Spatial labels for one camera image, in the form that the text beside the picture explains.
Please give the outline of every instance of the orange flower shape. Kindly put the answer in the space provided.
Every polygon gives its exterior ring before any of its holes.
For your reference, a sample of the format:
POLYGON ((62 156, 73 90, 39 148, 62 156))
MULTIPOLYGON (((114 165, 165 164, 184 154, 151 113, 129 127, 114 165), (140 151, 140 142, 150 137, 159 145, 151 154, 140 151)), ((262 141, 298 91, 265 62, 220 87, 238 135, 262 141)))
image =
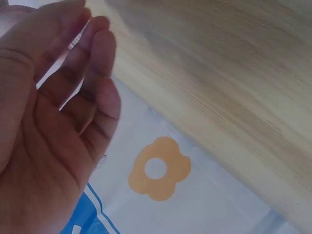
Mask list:
POLYGON ((178 144, 169 137, 160 137, 136 157, 128 182, 138 194, 148 194, 155 201, 165 201, 174 194, 176 183, 185 180, 190 172, 191 161, 180 153, 178 144), (167 165, 167 172, 160 179, 151 179, 145 173, 145 164, 152 158, 159 158, 167 165))

